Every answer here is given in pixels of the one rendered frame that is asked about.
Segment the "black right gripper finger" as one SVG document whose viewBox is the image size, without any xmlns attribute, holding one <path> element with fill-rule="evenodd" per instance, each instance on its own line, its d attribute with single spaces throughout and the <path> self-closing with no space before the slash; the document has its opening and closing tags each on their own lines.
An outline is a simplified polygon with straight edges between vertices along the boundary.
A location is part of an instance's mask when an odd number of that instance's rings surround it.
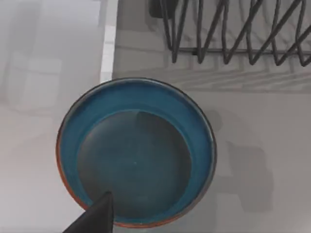
<svg viewBox="0 0 311 233">
<path fill-rule="evenodd" d="M 105 192 L 62 233 L 113 233 L 113 195 Z"/>
</svg>

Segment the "blue bowl with orange rim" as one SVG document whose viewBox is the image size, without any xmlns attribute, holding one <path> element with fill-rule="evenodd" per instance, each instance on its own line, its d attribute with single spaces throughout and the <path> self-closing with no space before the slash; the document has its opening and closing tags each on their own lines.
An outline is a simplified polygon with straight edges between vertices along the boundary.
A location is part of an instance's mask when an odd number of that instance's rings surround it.
<svg viewBox="0 0 311 233">
<path fill-rule="evenodd" d="M 206 115 L 183 91 L 121 78 L 72 104 L 55 154 L 65 188 L 83 209 L 110 192 L 116 225 L 152 228 L 184 216 L 203 198 L 217 143 Z"/>
</svg>

